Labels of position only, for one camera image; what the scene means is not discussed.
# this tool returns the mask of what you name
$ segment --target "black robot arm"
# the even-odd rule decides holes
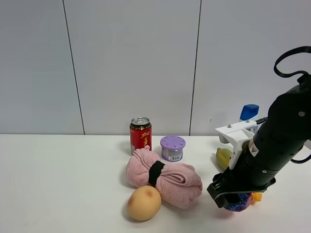
[[[257,155],[251,154],[249,141],[245,142],[234,168],[215,175],[207,188],[219,208],[239,202],[240,193],[264,192],[290,160],[303,163],[311,159],[311,155],[302,161],[293,159],[311,138],[311,75],[305,71],[284,74],[276,67],[284,58],[301,52],[311,53],[311,47],[288,51],[275,63],[274,71],[283,78],[302,76],[299,85],[280,95],[269,108],[265,123],[252,140]]]

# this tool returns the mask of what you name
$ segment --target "purple container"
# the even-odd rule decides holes
[[[166,161],[176,162],[183,158],[183,148],[186,141],[179,136],[166,136],[160,141],[162,158]]]

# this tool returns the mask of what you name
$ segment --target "purple toy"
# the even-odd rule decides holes
[[[186,141],[179,136],[166,136],[160,141],[162,158],[166,161],[176,162],[183,158],[183,148]]]
[[[241,199],[238,203],[234,205],[227,205],[224,208],[226,210],[241,212],[245,210],[252,201],[252,194],[251,193],[240,193],[238,194],[239,198]]]

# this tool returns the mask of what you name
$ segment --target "colorful toy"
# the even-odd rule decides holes
[[[240,193],[238,194],[241,199],[238,203],[234,205],[227,205],[224,208],[229,211],[241,212],[245,210],[252,202],[252,194],[251,193]]]
[[[229,149],[217,148],[216,161],[223,170],[226,170],[229,166],[231,153],[232,152]],[[234,205],[225,206],[224,208],[226,210],[240,212],[245,210],[250,205],[250,203],[255,204],[256,202],[261,201],[262,193],[242,193],[239,194],[239,197],[241,198],[240,202]]]

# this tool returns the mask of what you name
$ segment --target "soda can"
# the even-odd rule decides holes
[[[149,146],[151,150],[151,123],[146,117],[136,117],[130,124],[131,153]]]

